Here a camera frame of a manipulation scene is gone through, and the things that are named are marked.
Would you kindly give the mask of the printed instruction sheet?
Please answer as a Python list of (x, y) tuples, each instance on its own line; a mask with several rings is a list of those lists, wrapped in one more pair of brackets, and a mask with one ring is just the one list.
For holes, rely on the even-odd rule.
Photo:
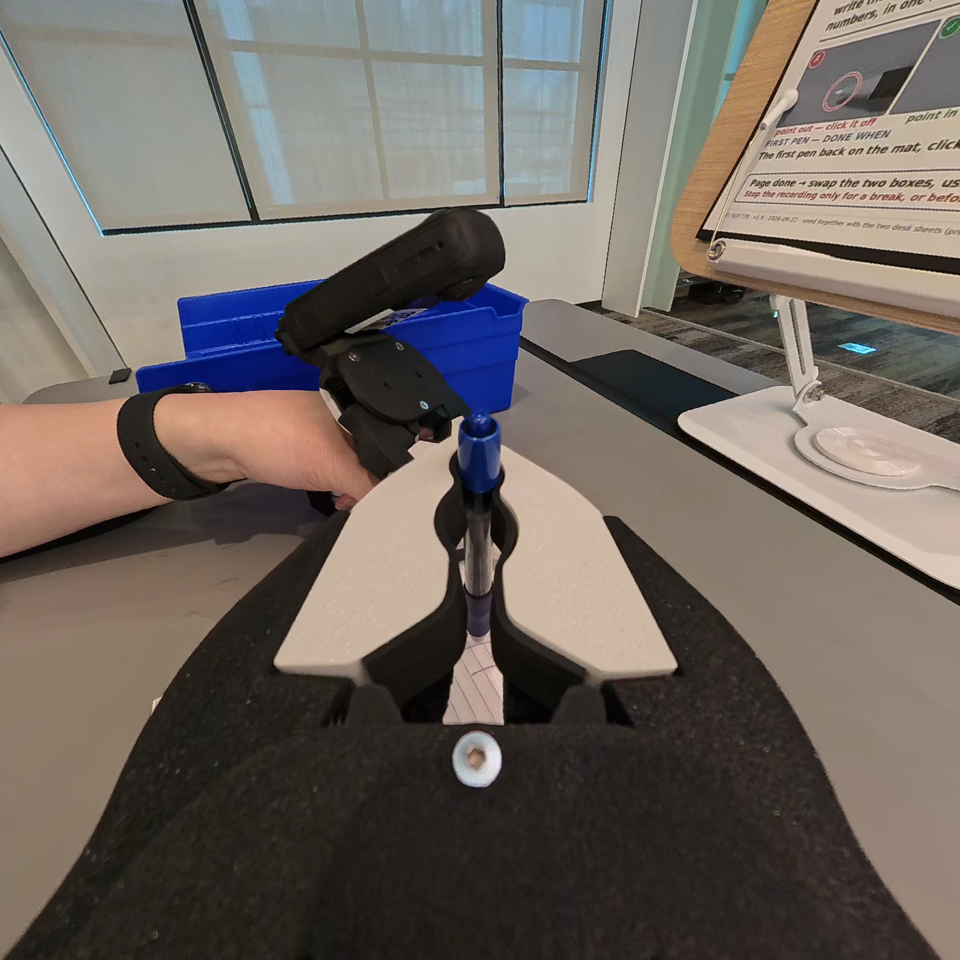
[(816, 2), (787, 99), (702, 234), (958, 274), (958, 2)]

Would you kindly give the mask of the lined paper notepad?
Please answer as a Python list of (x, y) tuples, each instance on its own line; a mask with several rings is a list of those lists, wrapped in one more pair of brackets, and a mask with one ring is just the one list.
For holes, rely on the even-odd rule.
[(463, 652), (452, 674), (445, 725), (502, 725), (504, 679), (494, 656), (491, 635), (466, 636)]

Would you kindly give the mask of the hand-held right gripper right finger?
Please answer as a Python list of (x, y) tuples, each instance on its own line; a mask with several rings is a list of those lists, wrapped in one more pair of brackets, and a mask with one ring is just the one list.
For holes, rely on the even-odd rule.
[(586, 685), (672, 675), (678, 662), (604, 518), (573, 486), (505, 448), (491, 647), (542, 706)]

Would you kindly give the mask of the blue plastic bin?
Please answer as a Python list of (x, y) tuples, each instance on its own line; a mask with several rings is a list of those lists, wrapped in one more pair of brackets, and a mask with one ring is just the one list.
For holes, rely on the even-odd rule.
[[(275, 336), (285, 306), (315, 284), (181, 298), (185, 358), (139, 368), (138, 392), (188, 383), (218, 393), (317, 389), (318, 369), (285, 353)], [(496, 414), (511, 406), (526, 305), (525, 297), (487, 283), (466, 301), (393, 311), (373, 326), (423, 354), (470, 410)]]

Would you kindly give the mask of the blue pen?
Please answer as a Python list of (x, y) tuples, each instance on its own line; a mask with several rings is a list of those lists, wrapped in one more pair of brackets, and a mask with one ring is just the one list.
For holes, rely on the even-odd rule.
[(501, 473), (497, 421), (487, 413), (470, 414), (458, 435), (458, 472), (465, 517), (463, 588), (466, 631), (473, 640), (490, 632), (494, 583), (493, 502)]

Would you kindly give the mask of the wooden and white book stand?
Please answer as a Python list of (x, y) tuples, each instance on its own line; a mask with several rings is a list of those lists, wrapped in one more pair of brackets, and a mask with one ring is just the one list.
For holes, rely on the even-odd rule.
[(816, 2), (769, 2), (674, 215), (685, 270), (771, 295), (790, 388), (759, 390), (681, 414), (689, 437), (945, 586), (958, 589), (958, 443), (828, 395), (814, 362), (808, 306), (847, 309), (958, 333), (958, 273), (738, 239), (702, 226), (747, 148)]

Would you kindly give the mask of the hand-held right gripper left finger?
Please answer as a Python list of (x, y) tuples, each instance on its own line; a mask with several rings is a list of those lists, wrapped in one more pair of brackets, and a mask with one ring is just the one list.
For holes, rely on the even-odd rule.
[(417, 447), (351, 511), (274, 657), (277, 671), (379, 685), (404, 706), (453, 670), (468, 616), (457, 446)]

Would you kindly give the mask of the person's left hand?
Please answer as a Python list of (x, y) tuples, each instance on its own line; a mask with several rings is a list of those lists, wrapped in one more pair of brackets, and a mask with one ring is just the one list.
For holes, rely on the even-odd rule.
[(378, 485), (317, 392), (171, 393), (155, 406), (153, 428), (176, 462), (212, 483), (337, 494), (341, 510)]

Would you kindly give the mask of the window with white frame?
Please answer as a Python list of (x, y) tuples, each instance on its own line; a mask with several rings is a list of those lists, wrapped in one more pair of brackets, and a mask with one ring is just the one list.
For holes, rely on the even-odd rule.
[(2, 53), (100, 234), (553, 205), (606, 6), (3, 1)]

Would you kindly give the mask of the black desk mat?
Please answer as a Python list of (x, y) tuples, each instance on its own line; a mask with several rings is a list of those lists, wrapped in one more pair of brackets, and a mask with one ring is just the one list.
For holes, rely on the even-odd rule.
[(579, 359), (570, 367), (584, 386), (671, 436), (683, 433), (681, 414), (739, 397), (737, 392), (631, 349)]

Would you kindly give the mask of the black wristwatch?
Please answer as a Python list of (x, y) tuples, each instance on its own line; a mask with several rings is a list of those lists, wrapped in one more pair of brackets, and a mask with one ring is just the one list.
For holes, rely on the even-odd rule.
[(190, 382), (150, 390), (128, 398), (118, 411), (116, 434), (126, 462), (154, 493), (170, 501), (214, 497), (232, 482), (218, 484), (191, 472), (174, 458), (158, 438), (154, 415), (161, 400), (173, 395), (212, 394), (206, 383)]

